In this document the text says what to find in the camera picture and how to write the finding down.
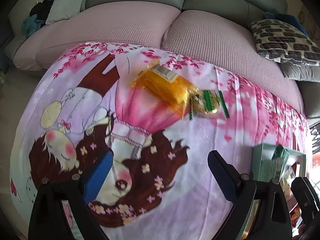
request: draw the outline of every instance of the pink sofa cover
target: pink sofa cover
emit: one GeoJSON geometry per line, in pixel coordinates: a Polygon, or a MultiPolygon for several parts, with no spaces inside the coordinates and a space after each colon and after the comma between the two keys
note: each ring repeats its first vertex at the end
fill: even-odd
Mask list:
{"type": "Polygon", "coordinates": [[[211,13],[181,14],[160,3],[122,1],[89,8],[40,29],[19,48],[13,62],[23,70],[47,69],[68,47],[87,41],[131,43],[196,57],[240,74],[303,113],[296,82],[257,54],[247,29],[211,13]]]}
{"type": "Polygon", "coordinates": [[[277,63],[259,56],[252,33],[234,22],[203,11],[184,11],[164,35],[161,49],[237,73],[303,113],[296,82],[285,79],[277,63]]]}
{"type": "Polygon", "coordinates": [[[175,7],[154,2],[123,1],[97,5],[69,20],[40,29],[19,48],[14,63],[23,70],[49,68],[67,48],[87,41],[160,48],[165,31],[180,13],[175,7]]]}

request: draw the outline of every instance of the orange snack bag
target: orange snack bag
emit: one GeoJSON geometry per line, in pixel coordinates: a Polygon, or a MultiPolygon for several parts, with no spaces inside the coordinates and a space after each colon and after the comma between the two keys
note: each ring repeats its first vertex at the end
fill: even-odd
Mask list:
{"type": "Polygon", "coordinates": [[[149,90],[168,103],[180,118],[187,113],[190,95],[199,90],[185,78],[161,66],[158,60],[153,60],[148,68],[138,75],[132,86],[149,90]]]}

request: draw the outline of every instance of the blue gripper pad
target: blue gripper pad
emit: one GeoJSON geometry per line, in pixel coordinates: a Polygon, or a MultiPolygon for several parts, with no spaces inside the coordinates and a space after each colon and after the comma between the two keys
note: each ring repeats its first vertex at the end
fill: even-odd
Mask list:
{"type": "Polygon", "coordinates": [[[112,167],[112,164],[113,156],[112,153],[108,151],[102,158],[99,165],[97,165],[93,171],[91,177],[85,183],[83,199],[86,205],[88,205],[90,201],[97,198],[97,195],[112,167]]]}
{"type": "Polygon", "coordinates": [[[237,201],[237,185],[232,178],[232,174],[229,174],[227,171],[227,168],[235,168],[227,164],[217,151],[211,151],[209,153],[208,166],[226,200],[235,204],[237,201]]]}

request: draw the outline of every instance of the brown hair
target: brown hair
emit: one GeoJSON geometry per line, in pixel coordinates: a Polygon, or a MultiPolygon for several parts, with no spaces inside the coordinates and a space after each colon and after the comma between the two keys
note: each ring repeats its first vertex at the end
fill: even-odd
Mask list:
{"type": "Polygon", "coordinates": [[[132,187],[127,195],[121,197],[113,206],[102,204],[99,201],[92,201],[89,206],[96,221],[105,227],[115,228],[124,225],[129,218],[135,219],[139,215],[157,207],[162,198],[162,193],[169,190],[177,169],[188,160],[188,146],[181,146],[179,140],[174,148],[163,134],[163,130],[152,135],[152,143],[141,151],[141,158],[138,160],[127,159],[122,163],[129,168],[132,178],[132,187]],[[143,172],[142,166],[149,165],[149,172],[143,172]],[[107,212],[95,212],[95,206],[103,206],[107,212]],[[119,212],[118,207],[129,208],[126,212],[119,212]]]}
{"type": "MultiPolygon", "coordinates": [[[[110,117],[111,130],[113,129],[114,117],[111,111],[107,114],[110,117]]],[[[106,130],[108,124],[97,125],[91,135],[84,133],[84,138],[78,143],[76,148],[79,168],[74,167],[70,171],[61,171],[61,164],[54,156],[50,156],[47,149],[44,149],[44,136],[38,138],[32,146],[29,153],[31,166],[31,177],[37,189],[41,185],[42,178],[48,178],[51,183],[65,181],[70,179],[73,174],[82,173],[90,164],[94,163],[97,158],[111,149],[105,143],[106,130]],[[93,150],[90,145],[94,143],[97,147],[93,150]],[[82,155],[81,148],[85,146],[87,154],[82,155]]]]}

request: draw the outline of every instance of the closed eye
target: closed eye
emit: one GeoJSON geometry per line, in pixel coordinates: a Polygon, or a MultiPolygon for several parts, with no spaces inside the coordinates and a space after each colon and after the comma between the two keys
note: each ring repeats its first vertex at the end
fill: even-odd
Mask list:
{"type": "Polygon", "coordinates": [[[70,159],[66,158],[66,157],[63,156],[62,154],[61,154],[61,156],[62,156],[62,158],[64,158],[66,161],[70,161],[70,159]]]}

